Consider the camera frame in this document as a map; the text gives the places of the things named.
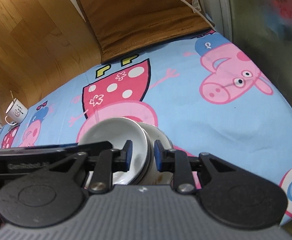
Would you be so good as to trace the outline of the floral rice bowl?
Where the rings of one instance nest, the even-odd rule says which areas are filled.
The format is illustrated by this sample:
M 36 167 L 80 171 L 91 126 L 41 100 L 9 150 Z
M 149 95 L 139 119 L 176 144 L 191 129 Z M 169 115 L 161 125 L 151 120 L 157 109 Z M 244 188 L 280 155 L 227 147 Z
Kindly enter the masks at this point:
M 140 185 L 166 185 L 172 181 L 171 172 L 160 172 L 157 169 L 157 161 L 163 164 L 160 151 L 173 148 L 169 138 L 156 126 L 140 122 L 139 125 L 145 131 L 147 138 L 150 140 L 151 146 L 151 163 L 147 169 L 146 174 L 143 176 Z
M 83 126 L 77 136 L 79 145 L 109 141 L 117 149 L 121 149 L 127 140 L 132 141 L 130 169 L 114 173 L 113 183 L 141 184 L 153 164 L 153 150 L 149 136 L 136 121 L 123 117 L 105 119 L 90 128 Z

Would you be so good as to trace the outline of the white enamel mug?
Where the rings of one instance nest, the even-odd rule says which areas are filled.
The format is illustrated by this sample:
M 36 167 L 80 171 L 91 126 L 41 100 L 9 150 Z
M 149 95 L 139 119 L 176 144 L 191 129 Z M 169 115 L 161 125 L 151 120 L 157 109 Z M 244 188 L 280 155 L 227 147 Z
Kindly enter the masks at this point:
M 21 124 L 27 114 L 28 108 L 19 99 L 15 98 L 7 107 L 5 122 L 10 126 Z

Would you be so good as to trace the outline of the blue cartoon pig tablecloth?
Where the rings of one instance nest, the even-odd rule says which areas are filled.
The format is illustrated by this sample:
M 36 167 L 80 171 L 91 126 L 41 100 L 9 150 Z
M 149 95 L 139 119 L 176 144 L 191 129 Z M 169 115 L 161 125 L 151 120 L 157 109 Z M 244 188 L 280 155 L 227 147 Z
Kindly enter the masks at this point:
M 287 194 L 292 219 L 292 107 L 235 44 L 210 31 L 140 51 L 73 78 L 4 126 L 0 148 L 78 142 L 96 123 L 126 117 L 172 144 L 209 152 Z

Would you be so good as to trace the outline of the brown seat cushion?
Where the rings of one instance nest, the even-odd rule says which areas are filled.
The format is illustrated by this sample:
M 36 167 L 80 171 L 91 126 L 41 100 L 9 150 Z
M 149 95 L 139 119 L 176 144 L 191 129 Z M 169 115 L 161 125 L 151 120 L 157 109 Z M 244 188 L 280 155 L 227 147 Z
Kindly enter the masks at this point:
M 211 28 L 192 0 L 77 0 L 108 62 L 153 44 Z

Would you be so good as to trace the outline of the frosted glass cabinet door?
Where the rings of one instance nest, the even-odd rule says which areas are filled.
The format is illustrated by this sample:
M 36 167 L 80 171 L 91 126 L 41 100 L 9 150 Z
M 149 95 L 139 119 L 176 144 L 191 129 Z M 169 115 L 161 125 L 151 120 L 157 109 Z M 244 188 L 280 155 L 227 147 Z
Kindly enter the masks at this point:
M 224 37 L 243 50 L 292 107 L 292 0 L 200 0 Z

